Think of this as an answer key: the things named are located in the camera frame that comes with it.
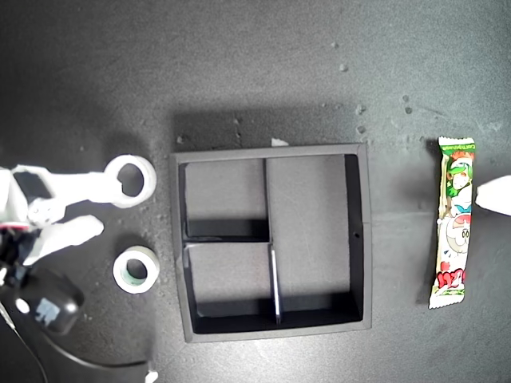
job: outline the candy bar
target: candy bar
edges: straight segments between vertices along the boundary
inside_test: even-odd
[[[459,303],[465,297],[465,266],[472,218],[473,159],[471,138],[438,139],[442,178],[438,207],[437,269],[430,309]]]

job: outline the white tape roll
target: white tape roll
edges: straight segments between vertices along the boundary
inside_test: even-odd
[[[131,156],[129,154],[118,156],[106,165],[105,174],[117,178],[121,169],[128,164],[136,166],[141,171],[142,177],[144,177],[144,186],[138,195],[131,197],[121,193],[119,199],[112,202],[113,205],[121,209],[133,207],[146,201],[146,199],[153,195],[156,189],[156,171],[151,163],[143,157]]]
[[[133,277],[128,272],[128,261],[130,259],[136,259],[144,265],[147,270],[147,277],[138,279]],[[130,293],[140,294],[144,293],[153,287],[154,282],[158,278],[160,273],[160,262],[156,255],[143,246],[133,246],[126,250],[124,253],[119,255],[113,263],[113,277],[119,287]]]

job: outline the white object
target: white object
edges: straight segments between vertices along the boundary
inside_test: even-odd
[[[142,177],[144,178],[144,186],[142,187],[141,192],[135,197],[124,194],[121,189],[121,194],[116,195],[115,199],[111,201],[113,205],[120,207],[121,209],[133,207],[146,201],[151,195],[153,195],[154,190],[156,189],[156,171],[154,170],[154,167],[145,158],[139,156],[124,155],[114,158],[108,165],[106,165],[105,174],[116,180],[121,169],[128,164],[137,167],[138,170],[141,171]]]
[[[122,191],[122,183],[117,179],[121,169],[129,164],[137,167],[144,178],[141,192],[134,197],[126,195]],[[11,188],[14,189],[10,190],[9,199],[14,199],[14,211],[20,211],[21,214],[14,215],[15,219],[3,217],[3,220],[28,220],[39,227],[64,218],[65,209],[73,203],[89,200],[95,203],[112,203],[120,208],[133,207],[146,201],[156,188],[154,167],[145,158],[139,156],[118,156],[106,165],[104,172],[53,174],[46,168],[25,165],[18,165],[12,170],[13,175],[19,172],[28,172],[38,176],[51,194],[51,198],[37,198],[28,204],[18,184],[12,178]],[[5,197],[1,195],[0,197],[1,203]]]
[[[84,215],[66,223],[55,223],[45,227],[23,265],[33,265],[48,254],[66,247],[80,246],[101,234],[104,229],[103,222],[93,215]]]
[[[511,176],[504,176],[489,181],[477,188],[476,204],[484,209],[511,215]]]
[[[144,383],[154,383],[158,379],[158,372],[156,371],[149,371],[147,375],[145,376]]]
[[[122,191],[122,182],[117,178],[121,169],[129,164],[137,167],[144,178],[141,192],[134,197]],[[15,178],[17,173],[36,176],[37,182],[47,190],[47,197],[36,198],[29,203]],[[89,200],[112,203],[120,208],[136,206],[154,193],[156,172],[146,159],[123,155],[114,158],[104,172],[86,174],[53,174],[46,168],[25,165],[18,165],[12,170],[0,168],[0,186],[0,228],[42,229],[24,262],[29,266],[48,254],[65,247],[79,246],[103,232],[103,223],[91,215],[56,224],[64,218],[69,205]]]
[[[143,279],[135,278],[128,272],[128,261],[131,259],[142,262],[147,270],[147,277]],[[143,246],[133,246],[119,255],[113,263],[113,277],[117,285],[130,294],[144,293],[153,287],[154,282],[160,273],[160,262],[158,258]]]
[[[30,306],[25,300],[18,298],[16,299],[15,304],[20,313],[28,314],[30,312]]]
[[[275,146],[289,146],[289,143],[287,143],[284,140],[281,140],[280,138],[271,138],[271,146],[274,148]]]

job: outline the white debris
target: white debris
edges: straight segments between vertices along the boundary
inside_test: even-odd
[[[145,376],[145,383],[154,383],[156,379],[158,379],[158,373],[156,371],[149,370]]]
[[[287,143],[284,140],[281,140],[280,138],[271,138],[271,146],[274,148],[275,146],[289,146],[289,143]]]

